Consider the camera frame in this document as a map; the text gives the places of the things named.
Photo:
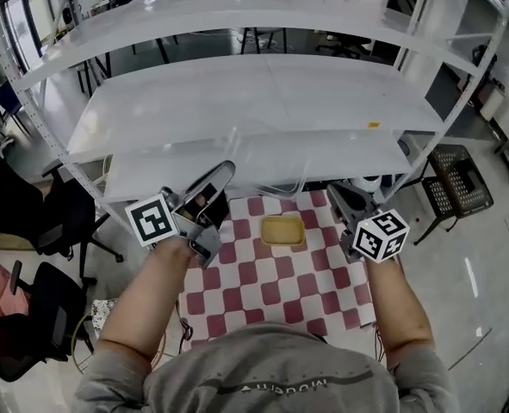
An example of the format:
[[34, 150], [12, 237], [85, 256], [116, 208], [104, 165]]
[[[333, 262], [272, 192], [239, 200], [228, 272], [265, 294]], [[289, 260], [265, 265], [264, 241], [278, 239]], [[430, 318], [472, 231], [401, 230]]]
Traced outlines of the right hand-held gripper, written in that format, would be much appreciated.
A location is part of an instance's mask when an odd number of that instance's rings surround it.
[[348, 182], [330, 182], [327, 197], [344, 224], [339, 246], [348, 263], [363, 259], [380, 263], [399, 254], [410, 227], [394, 210], [382, 210], [372, 195]]

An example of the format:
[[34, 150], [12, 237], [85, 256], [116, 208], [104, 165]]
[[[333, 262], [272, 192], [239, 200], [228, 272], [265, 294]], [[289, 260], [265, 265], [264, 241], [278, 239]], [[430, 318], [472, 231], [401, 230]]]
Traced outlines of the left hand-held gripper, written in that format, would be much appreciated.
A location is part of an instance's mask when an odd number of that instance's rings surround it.
[[180, 237], [195, 253], [199, 266], [206, 268], [222, 246], [220, 226], [228, 213], [225, 187], [235, 171], [234, 162], [225, 160], [180, 194], [163, 187], [154, 196], [127, 206], [140, 245]]

